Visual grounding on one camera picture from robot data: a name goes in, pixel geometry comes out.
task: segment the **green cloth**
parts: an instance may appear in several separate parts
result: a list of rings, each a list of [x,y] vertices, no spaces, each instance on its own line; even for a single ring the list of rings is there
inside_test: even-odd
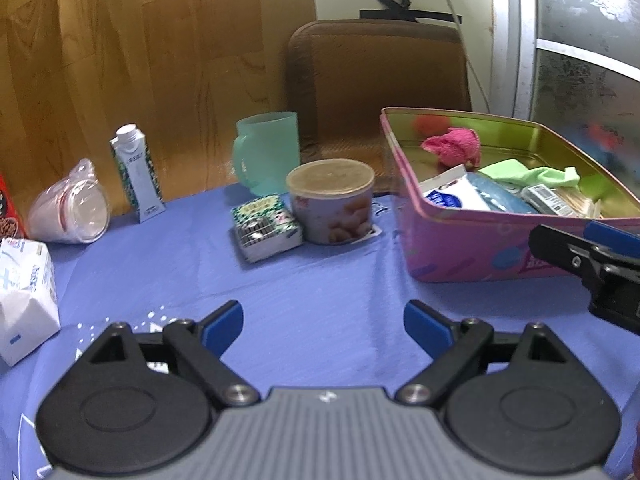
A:
[[[580,175],[575,168],[564,168],[564,171],[545,167],[529,170],[515,158],[497,162],[478,171],[498,182],[508,182],[521,187],[534,184],[545,184],[551,188],[575,187],[580,182]]]

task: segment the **can lid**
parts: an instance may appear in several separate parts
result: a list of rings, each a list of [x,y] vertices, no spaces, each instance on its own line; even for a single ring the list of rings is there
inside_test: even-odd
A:
[[[135,140],[138,134],[138,127],[135,124],[125,124],[116,130],[116,137],[118,142],[131,142]]]
[[[372,186],[373,169],[350,158],[308,162],[287,175],[290,192],[306,198],[346,198]]]
[[[74,184],[65,202],[65,231],[76,236],[79,242],[91,243],[107,230],[111,217],[109,203],[95,180]]]

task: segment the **white tissue box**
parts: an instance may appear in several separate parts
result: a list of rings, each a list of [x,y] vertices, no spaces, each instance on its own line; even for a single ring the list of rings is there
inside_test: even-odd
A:
[[[441,207],[490,211],[466,177],[464,165],[456,166],[420,183],[420,192],[429,202]]]
[[[9,366],[60,330],[53,264],[45,244],[0,244],[0,356]]]

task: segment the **blue tablecloth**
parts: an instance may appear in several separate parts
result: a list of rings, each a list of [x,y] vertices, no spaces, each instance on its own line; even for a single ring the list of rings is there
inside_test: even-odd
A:
[[[382,385],[393,393],[430,359],[404,332],[417,298],[453,319],[476,316],[519,332],[543,320],[625,410],[607,470],[630,471],[640,420],[640,338],[587,312],[575,278],[425,284],[406,272],[389,198],[374,204],[383,233],[340,247],[304,245],[259,264],[242,261],[229,210],[251,197],[240,186],[171,202],[143,224],[113,219],[90,246],[51,246],[62,330],[14,368],[0,370],[0,479],[50,470],[34,432],[43,396],[110,322],[160,330],[241,301],[242,335],[224,356],[263,394],[278,386]]]

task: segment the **wooden wall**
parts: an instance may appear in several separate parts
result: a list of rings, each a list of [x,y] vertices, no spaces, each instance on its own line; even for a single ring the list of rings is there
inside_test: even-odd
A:
[[[0,172],[18,209],[83,156],[127,209],[108,141],[146,135],[170,200],[234,180],[235,122],[286,109],[314,0],[0,0]]]

